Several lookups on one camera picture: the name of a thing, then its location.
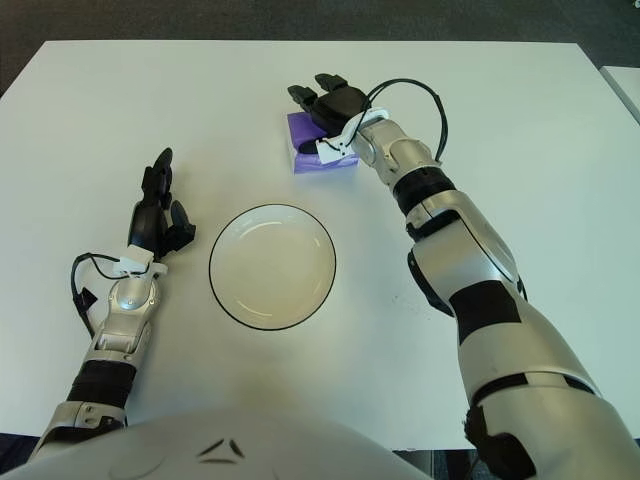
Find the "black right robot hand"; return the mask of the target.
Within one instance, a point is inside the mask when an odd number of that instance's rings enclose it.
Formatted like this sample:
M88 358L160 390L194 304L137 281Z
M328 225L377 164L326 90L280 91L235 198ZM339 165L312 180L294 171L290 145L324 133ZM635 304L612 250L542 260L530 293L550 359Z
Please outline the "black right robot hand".
M319 73L314 77L323 90L291 85L287 92L302 109L294 121L293 144L301 154L316 154L316 142L339 136L347 122L359 114L366 101L365 93L350 86L337 74Z

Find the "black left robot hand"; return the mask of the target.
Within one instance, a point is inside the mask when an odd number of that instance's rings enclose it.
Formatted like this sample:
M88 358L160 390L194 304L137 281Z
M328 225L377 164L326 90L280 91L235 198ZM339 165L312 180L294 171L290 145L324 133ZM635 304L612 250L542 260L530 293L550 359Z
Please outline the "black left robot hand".
M196 234L185 208L172 197L172 159L173 151L167 147L145 168L143 197L134 206L127 240L128 245L150 251L155 262L189 245Z

